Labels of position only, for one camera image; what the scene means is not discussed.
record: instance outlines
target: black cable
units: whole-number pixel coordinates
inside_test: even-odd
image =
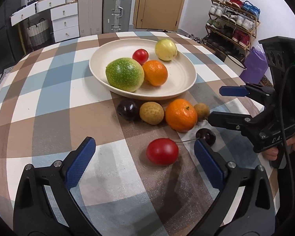
[[[288,151],[287,151],[286,135],[285,135],[285,130],[284,130],[284,122],[283,122],[282,99],[283,99],[283,92],[284,92],[285,84],[286,84],[287,77],[288,77],[288,74],[289,74],[289,70],[293,66],[295,66],[295,65],[292,65],[292,66],[288,67],[287,70],[285,71],[282,87],[281,87],[281,90],[280,90],[280,96],[279,96],[280,124],[281,124],[281,133],[282,133],[282,137],[283,137],[283,147],[284,147],[285,158],[286,158],[287,165],[289,167],[289,174],[290,174],[290,179],[291,179],[291,189],[292,189],[292,208],[291,208],[291,210],[294,207],[295,190],[294,190],[294,179],[293,179],[293,171],[292,171],[292,166],[291,166],[291,160],[289,158],[289,154],[288,154]]]

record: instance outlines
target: drawer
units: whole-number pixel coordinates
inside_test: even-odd
[[[29,6],[26,6],[25,8],[13,13],[13,15],[11,16],[11,25],[14,26],[22,20],[33,16],[36,13],[35,4],[36,3],[32,3]]]
[[[65,4],[66,0],[41,0],[37,2],[36,8],[37,12],[41,12],[52,7],[56,7],[62,4]]]
[[[51,20],[78,15],[78,3],[70,3],[50,10]]]
[[[56,19],[53,21],[53,30],[58,31],[61,29],[66,29],[69,27],[74,27],[79,25],[78,15],[73,15],[65,18]]]
[[[55,36],[55,42],[61,42],[64,40],[76,38],[80,36],[79,26],[54,31],[53,34]]]

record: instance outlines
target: human hand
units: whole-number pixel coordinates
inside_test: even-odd
[[[286,141],[287,145],[292,145],[292,151],[295,151],[295,135],[292,136],[290,139]],[[262,152],[263,157],[265,157],[268,160],[276,160],[277,154],[279,153],[279,150],[277,147],[272,147],[270,149],[267,149],[266,151]]]

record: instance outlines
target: white wall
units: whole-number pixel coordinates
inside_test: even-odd
[[[261,24],[257,30],[257,40],[253,45],[259,45],[258,40],[278,35],[295,38],[295,15],[284,0],[249,1],[261,10]],[[210,0],[186,0],[179,28],[195,36],[204,37],[211,4]]]

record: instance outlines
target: red tomato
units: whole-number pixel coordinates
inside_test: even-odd
[[[177,144],[168,138],[158,138],[147,146],[147,157],[157,165],[173,164],[178,158]]]
[[[135,51],[132,58],[143,65],[148,60],[148,52],[144,49],[139,49]]]

